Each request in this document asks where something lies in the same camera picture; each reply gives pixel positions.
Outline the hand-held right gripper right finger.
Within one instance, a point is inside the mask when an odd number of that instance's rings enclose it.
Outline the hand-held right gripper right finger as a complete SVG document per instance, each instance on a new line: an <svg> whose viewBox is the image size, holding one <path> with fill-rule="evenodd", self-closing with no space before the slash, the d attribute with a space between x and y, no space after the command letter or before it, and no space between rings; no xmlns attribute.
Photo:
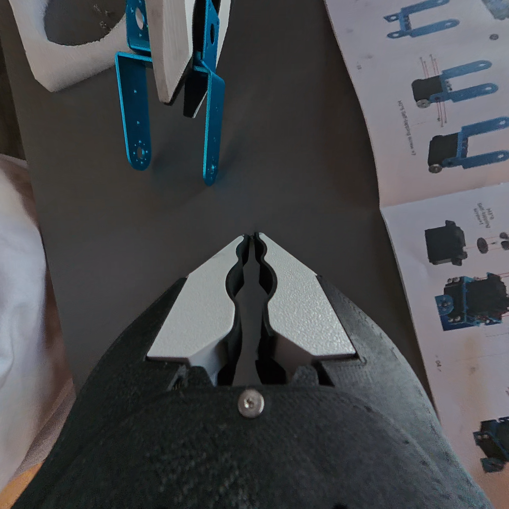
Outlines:
<svg viewBox="0 0 509 509"><path fill-rule="evenodd" d="M315 271L266 234L253 237L267 294L256 368L263 384L285 384L302 366L351 360L356 349Z"/></svg>

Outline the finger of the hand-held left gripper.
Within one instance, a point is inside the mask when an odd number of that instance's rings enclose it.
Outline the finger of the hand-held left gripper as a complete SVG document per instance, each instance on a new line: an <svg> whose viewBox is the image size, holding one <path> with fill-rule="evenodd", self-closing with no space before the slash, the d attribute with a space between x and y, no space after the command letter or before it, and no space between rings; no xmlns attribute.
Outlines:
<svg viewBox="0 0 509 509"><path fill-rule="evenodd" d="M172 104L189 73L195 1L149 1L149 40L159 101Z"/></svg>
<svg viewBox="0 0 509 509"><path fill-rule="evenodd" d="M208 3L209 1L185 1L189 61L183 75L183 115L188 118L195 118L207 94L207 74L194 70L194 59L196 52L203 52L205 15ZM229 24L231 1L211 1L211 3L219 18L219 28L214 37L217 42L216 60L219 60Z"/></svg>

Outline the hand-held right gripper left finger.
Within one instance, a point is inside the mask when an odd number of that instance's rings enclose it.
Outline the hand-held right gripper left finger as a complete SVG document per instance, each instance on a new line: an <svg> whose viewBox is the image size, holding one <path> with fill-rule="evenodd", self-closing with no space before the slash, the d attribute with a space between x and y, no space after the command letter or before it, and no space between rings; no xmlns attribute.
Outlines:
<svg viewBox="0 0 509 509"><path fill-rule="evenodd" d="M235 238L186 278L147 359L200 366L213 385L232 385L242 348L236 296L251 238Z"/></svg>

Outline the blue metal U bracket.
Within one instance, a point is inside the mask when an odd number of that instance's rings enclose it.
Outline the blue metal U bracket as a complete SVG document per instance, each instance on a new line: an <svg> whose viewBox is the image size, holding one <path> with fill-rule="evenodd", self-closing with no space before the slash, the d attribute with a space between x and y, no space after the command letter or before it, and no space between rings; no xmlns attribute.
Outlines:
<svg viewBox="0 0 509 509"><path fill-rule="evenodd" d="M125 15L126 37L129 49L135 54L151 57L149 40L149 1L126 1ZM196 52L195 59L203 60L205 65L212 71L215 71L217 66L217 42L214 37L218 28L218 14L211 1L209 1L205 15L203 52Z"/></svg>
<svg viewBox="0 0 509 509"><path fill-rule="evenodd" d="M195 89L199 82L206 86L206 121L203 150L203 180L212 185L220 161L220 140L225 100L225 82L200 59L193 67L186 85ZM115 56L117 84L128 161L136 170L145 170L151 162L151 135L146 67L152 66L150 56L118 52Z"/></svg>

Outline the dark grey desk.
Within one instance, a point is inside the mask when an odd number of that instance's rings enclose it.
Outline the dark grey desk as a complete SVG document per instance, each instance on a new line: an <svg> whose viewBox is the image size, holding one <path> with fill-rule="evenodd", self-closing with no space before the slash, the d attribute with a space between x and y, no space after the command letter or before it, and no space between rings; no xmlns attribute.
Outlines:
<svg viewBox="0 0 509 509"><path fill-rule="evenodd" d="M178 278L263 232L333 283L429 383L365 121L323 1L235 1L220 54L220 168L203 182L203 110L148 92L152 163L127 162L114 69L59 93L34 78L8 1L1 42L67 359L80 390L111 342Z"/></svg>

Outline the white foam block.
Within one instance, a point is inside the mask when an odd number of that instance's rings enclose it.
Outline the white foam block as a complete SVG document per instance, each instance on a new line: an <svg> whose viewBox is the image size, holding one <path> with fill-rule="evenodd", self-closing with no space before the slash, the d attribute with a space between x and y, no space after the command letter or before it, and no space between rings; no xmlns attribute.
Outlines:
<svg viewBox="0 0 509 509"><path fill-rule="evenodd" d="M79 45L51 42L44 17L48 1L9 1L30 70L49 92L58 92L114 66L117 52L130 52L123 17L98 41Z"/></svg>

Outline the person's white shirt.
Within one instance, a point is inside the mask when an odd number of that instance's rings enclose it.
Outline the person's white shirt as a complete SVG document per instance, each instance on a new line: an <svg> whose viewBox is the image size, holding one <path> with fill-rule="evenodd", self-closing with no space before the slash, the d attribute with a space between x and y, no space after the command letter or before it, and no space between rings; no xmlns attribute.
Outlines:
<svg viewBox="0 0 509 509"><path fill-rule="evenodd" d="M1 155L1 489L46 458L74 401L27 163Z"/></svg>

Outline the printed instruction manual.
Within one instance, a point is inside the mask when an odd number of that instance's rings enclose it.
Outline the printed instruction manual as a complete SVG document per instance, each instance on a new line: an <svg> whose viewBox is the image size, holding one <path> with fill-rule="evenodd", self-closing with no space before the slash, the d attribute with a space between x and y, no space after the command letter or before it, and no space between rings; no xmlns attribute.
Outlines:
<svg viewBox="0 0 509 509"><path fill-rule="evenodd" d="M326 1L437 411L508 492L508 1Z"/></svg>

